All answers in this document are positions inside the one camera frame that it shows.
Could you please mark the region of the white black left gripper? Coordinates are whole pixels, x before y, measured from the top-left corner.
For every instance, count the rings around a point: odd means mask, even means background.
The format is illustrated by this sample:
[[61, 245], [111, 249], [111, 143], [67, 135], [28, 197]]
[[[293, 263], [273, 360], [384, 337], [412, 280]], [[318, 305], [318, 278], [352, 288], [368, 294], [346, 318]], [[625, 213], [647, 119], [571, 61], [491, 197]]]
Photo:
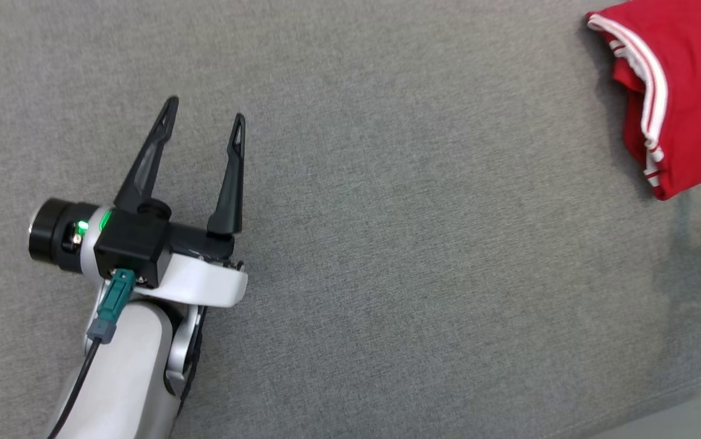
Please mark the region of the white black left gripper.
[[178, 104], [177, 96], [164, 102], [114, 198], [115, 207], [49, 198], [36, 210], [29, 225], [33, 260], [79, 273], [100, 291], [127, 270], [134, 276], [133, 293], [166, 302], [229, 308], [244, 297], [247, 274], [231, 262], [233, 235], [242, 230], [244, 114], [236, 114], [231, 128], [221, 192], [207, 231], [174, 223], [166, 205], [146, 202]]

